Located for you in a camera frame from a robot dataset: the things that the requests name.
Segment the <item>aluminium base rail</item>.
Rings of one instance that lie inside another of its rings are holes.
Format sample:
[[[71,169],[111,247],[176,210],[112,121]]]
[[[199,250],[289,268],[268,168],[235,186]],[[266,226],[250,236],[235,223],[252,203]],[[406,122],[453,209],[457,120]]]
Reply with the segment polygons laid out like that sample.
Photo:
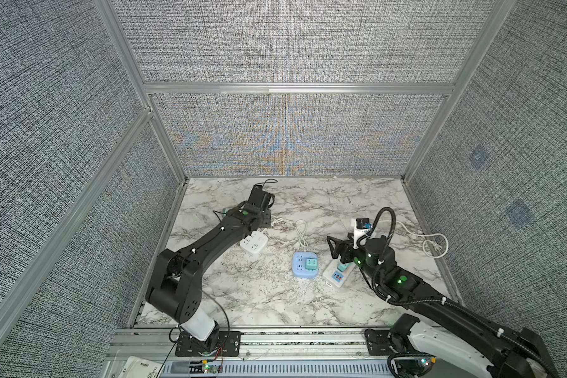
[[[101,377],[118,377],[127,360],[157,365],[163,377],[389,377],[387,359],[368,352],[363,327],[237,326],[220,352],[176,346],[178,329],[119,329]]]

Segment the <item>blue square power strip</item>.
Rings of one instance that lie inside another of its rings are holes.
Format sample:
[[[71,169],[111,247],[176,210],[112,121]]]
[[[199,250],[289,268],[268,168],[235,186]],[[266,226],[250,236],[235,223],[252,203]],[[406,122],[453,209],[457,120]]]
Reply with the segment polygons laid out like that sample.
[[[316,258],[318,256],[313,252],[295,252],[291,260],[292,273],[295,277],[302,279],[313,279],[318,275],[318,269],[310,271],[305,269],[305,260],[307,258]]]

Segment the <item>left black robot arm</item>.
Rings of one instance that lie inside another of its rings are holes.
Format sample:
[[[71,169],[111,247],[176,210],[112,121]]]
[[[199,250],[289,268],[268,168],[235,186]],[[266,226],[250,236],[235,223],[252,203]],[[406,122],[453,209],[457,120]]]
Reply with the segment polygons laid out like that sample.
[[[187,247],[163,250],[154,263],[145,300],[170,316],[192,338],[212,343],[217,322],[200,305],[203,275],[223,253],[261,228],[271,226],[275,195],[255,184],[250,196],[225,211],[219,224]]]

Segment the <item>long white power strip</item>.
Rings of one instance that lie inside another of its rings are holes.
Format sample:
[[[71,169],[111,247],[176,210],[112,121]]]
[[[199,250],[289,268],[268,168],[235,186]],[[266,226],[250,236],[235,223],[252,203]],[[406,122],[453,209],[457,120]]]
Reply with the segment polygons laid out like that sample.
[[[345,272],[340,272],[337,269],[337,266],[340,263],[341,262],[339,260],[332,260],[324,269],[322,277],[325,280],[326,285],[330,288],[341,288],[356,267],[356,264],[353,262],[350,263]]]

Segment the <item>white label box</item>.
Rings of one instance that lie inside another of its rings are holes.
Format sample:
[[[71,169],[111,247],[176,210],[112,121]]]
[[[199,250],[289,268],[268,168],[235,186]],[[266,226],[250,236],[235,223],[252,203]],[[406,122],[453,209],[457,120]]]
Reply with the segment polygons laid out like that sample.
[[[162,371],[162,363],[131,356],[124,364],[118,378],[157,378]]]

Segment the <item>white square power strip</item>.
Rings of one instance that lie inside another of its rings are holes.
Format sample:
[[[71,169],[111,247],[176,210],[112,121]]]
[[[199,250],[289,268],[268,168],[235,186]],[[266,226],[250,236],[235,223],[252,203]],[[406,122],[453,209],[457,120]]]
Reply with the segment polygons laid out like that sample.
[[[254,231],[239,242],[239,246],[245,252],[258,256],[266,248],[269,242],[268,236],[260,231]]]

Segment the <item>teal plug cube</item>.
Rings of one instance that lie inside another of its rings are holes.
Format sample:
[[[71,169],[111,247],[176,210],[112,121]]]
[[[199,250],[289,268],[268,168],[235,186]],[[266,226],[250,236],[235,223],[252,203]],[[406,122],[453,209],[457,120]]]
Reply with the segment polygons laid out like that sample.
[[[305,260],[305,269],[314,271],[318,269],[318,260],[316,258],[307,258]]]
[[[350,263],[340,263],[337,266],[338,271],[340,272],[345,272],[347,270],[347,268],[349,267]]]

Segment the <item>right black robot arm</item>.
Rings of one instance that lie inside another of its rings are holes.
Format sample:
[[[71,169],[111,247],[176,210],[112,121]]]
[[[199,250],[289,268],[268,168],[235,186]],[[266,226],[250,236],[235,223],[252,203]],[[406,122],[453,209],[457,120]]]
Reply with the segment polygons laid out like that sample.
[[[490,321],[436,291],[397,264],[386,236],[358,247],[350,239],[326,240],[333,258],[359,267],[376,297],[407,311],[389,329],[385,343],[393,376],[420,376],[433,358],[475,377],[558,376],[539,335]]]

